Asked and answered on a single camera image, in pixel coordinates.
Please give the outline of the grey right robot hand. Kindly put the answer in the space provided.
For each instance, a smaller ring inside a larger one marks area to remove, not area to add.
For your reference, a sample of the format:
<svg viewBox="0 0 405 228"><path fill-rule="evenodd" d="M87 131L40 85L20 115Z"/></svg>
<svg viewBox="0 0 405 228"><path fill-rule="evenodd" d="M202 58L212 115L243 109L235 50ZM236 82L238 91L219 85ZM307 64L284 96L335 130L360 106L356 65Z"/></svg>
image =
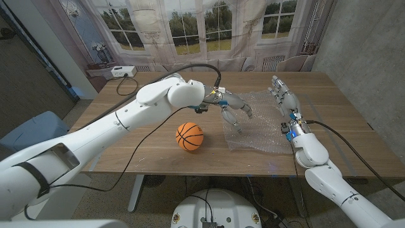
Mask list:
<svg viewBox="0 0 405 228"><path fill-rule="evenodd" d="M289 117L288 122L281 123L282 134L285 134L288 141L292 141L295 137L311 133L301 113L297 96L276 75L272 77L271 82L272 87L268 90L279 105L278 110L283 117Z"/></svg>

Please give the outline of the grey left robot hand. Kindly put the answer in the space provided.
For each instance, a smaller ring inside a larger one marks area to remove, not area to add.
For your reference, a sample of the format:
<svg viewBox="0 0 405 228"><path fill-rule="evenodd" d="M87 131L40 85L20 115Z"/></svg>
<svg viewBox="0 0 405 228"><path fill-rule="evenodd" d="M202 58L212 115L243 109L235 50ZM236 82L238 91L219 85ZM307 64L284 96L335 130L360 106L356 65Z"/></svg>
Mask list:
<svg viewBox="0 0 405 228"><path fill-rule="evenodd" d="M242 110L246 113L249 119L252 119L252 109L242 98L223 87L213 89L212 87L205 87L205 97L200 104L200 108L204 111L208 109L209 105L219 106L221 108L221 115L223 119L228 122L239 134L242 134L242 128L235 118L234 114L229 110Z"/></svg>

